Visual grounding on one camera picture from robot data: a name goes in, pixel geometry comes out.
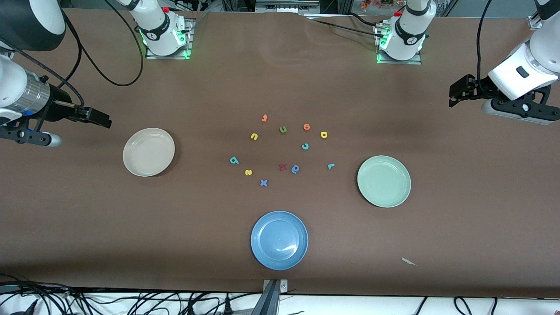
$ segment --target plate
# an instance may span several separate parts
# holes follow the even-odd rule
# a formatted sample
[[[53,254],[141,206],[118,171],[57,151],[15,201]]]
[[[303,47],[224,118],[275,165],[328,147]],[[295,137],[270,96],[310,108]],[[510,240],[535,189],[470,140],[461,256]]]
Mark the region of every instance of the plate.
[[[391,208],[403,203],[410,194],[410,174],[407,168],[390,156],[378,155],[367,159],[358,171],[358,188],[369,202]]]
[[[134,175],[154,176],[165,170],[175,155],[175,142],[159,128],[143,129],[124,145],[124,166]]]
[[[307,252],[304,223],[286,211],[273,211],[256,222],[251,234],[251,249],[256,259],[273,270],[297,265]]]

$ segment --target blue plate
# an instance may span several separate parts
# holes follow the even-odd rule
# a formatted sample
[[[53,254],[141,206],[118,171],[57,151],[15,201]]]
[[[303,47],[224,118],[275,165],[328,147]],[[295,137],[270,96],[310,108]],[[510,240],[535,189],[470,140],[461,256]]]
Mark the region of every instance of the blue plate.
[[[273,211],[256,222],[251,233],[251,249],[257,260],[273,270],[297,265],[307,252],[307,229],[297,216]]]

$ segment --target metal mounting plate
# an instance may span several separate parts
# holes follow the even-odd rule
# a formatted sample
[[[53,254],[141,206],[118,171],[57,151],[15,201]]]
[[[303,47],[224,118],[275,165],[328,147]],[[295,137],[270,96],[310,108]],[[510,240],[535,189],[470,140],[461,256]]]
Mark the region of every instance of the metal mounting plate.
[[[263,291],[267,288],[267,285],[271,282],[271,279],[265,279],[263,282]],[[288,279],[280,279],[280,293],[288,292]]]

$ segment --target white paper scrap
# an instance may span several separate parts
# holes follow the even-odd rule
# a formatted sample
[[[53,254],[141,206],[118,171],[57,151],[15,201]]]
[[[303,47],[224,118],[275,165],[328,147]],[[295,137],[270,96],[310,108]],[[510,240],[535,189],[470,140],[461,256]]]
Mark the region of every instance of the white paper scrap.
[[[403,261],[404,261],[405,263],[409,264],[409,265],[418,266],[418,265],[416,265],[415,263],[413,263],[412,261],[410,261],[410,260],[408,260],[408,259],[406,259],[406,258],[404,258],[404,257],[403,257]]]

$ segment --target white floor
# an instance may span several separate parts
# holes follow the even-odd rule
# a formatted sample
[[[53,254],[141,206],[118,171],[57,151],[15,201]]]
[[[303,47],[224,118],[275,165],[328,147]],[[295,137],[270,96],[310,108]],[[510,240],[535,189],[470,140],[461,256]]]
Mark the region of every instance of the white floor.
[[[161,294],[157,298],[165,298],[170,294]],[[9,295],[2,295],[4,301]],[[99,302],[109,302],[121,297],[137,297],[138,294],[86,294]],[[181,298],[188,300],[190,294],[181,294]],[[220,302],[224,301],[225,294],[211,294],[207,297],[218,297]],[[259,294],[249,295],[231,302],[234,311],[251,309],[255,306]],[[0,307],[0,315],[10,315],[15,312],[22,312],[35,301],[34,296],[20,297],[15,296],[6,301]],[[302,312],[303,315],[325,315],[325,314],[364,314],[364,315],[412,315],[415,314],[418,305],[422,301],[421,297],[343,297],[343,296],[313,296],[313,295],[283,295],[279,306],[278,315],[294,315]],[[472,315],[489,315],[492,308],[493,299],[490,298],[466,298]],[[135,299],[121,300],[108,305],[92,303],[103,315],[126,315],[136,302]],[[157,302],[147,302],[137,314],[144,314]],[[194,306],[196,315],[204,315],[217,304],[217,300],[197,302]],[[61,312],[51,304],[52,315],[59,315]],[[468,314],[464,306],[459,302],[459,306],[465,314]],[[186,302],[163,302],[158,306],[169,309],[171,315],[177,314],[179,309],[186,307]],[[78,311],[77,304],[72,304],[74,314],[83,314]],[[560,310],[559,300],[541,299],[499,299],[495,315],[554,315],[556,310]],[[164,309],[151,312],[151,315],[167,315]],[[454,307],[453,298],[428,298],[424,304],[422,315],[460,315]],[[34,315],[48,315],[44,302],[39,299]]]

